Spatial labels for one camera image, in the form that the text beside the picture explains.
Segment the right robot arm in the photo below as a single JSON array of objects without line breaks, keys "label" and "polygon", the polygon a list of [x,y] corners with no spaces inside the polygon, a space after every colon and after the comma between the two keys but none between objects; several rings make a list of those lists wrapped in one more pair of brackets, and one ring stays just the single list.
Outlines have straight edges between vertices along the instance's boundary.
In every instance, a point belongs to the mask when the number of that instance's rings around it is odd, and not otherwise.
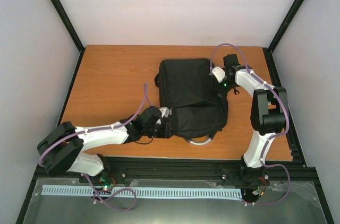
[{"label": "right robot arm", "polygon": [[239,63],[236,54],[223,58],[224,84],[242,87],[251,97],[250,122],[253,134],[241,157],[239,181],[250,185],[264,179],[265,161],[274,138],[289,129],[287,92],[260,78],[253,69]]}]

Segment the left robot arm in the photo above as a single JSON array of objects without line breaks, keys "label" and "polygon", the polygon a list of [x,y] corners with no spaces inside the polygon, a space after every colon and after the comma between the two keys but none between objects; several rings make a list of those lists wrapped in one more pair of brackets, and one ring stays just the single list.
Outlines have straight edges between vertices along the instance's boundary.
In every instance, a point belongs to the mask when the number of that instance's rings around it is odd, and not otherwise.
[{"label": "left robot arm", "polygon": [[169,138],[167,107],[150,106],[140,115],[134,114],[119,122],[95,127],[76,127],[64,122],[49,133],[38,145],[38,164],[50,176],[65,172],[85,173],[97,182],[109,180],[110,169],[98,154],[88,154],[87,150],[105,145],[134,143],[146,136]]}]

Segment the black student backpack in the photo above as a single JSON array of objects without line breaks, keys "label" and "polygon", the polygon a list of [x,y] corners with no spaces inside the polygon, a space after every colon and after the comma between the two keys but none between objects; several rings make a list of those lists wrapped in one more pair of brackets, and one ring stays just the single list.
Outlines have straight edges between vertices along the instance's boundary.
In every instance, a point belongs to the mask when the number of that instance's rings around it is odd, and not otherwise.
[{"label": "black student backpack", "polygon": [[210,143],[227,124],[229,88],[209,73],[206,58],[166,59],[155,77],[160,106],[172,109],[173,135],[193,145]]}]

